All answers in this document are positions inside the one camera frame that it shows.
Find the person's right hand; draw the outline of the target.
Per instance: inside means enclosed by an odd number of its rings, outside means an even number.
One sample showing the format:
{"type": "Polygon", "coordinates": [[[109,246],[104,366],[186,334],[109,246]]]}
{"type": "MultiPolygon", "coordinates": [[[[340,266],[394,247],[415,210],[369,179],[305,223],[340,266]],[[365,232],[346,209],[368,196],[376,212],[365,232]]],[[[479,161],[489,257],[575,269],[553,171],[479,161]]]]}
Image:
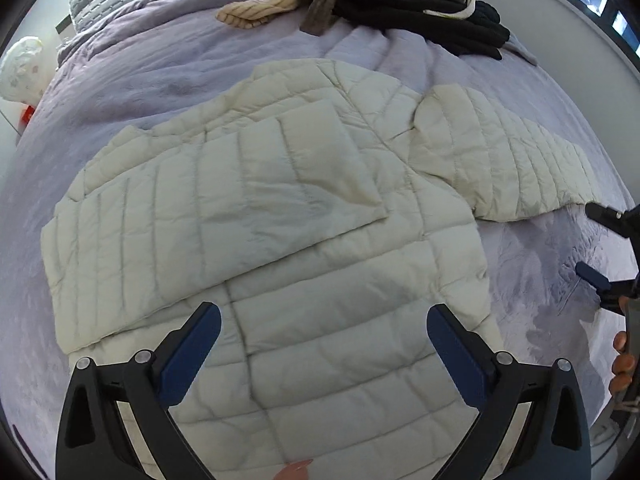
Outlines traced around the person's right hand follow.
{"type": "Polygon", "coordinates": [[[626,351],[628,334],[623,330],[618,332],[612,342],[617,356],[612,364],[613,377],[608,384],[608,391],[612,396],[626,390],[632,383],[632,375],[636,366],[634,356],[626,351]]]}

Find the person's left hand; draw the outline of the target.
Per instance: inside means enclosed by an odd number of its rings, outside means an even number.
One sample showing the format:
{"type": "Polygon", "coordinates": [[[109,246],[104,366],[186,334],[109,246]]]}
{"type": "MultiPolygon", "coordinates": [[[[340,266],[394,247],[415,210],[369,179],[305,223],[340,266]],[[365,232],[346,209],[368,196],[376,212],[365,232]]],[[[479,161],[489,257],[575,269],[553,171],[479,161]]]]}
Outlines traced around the person's left hand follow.
{"type": "Polygon", "coordinates": [[[301,460],[288,464],[273,477],[273,480],[308,480],[308,467],[311,464],[312,460],[301,460]]]}

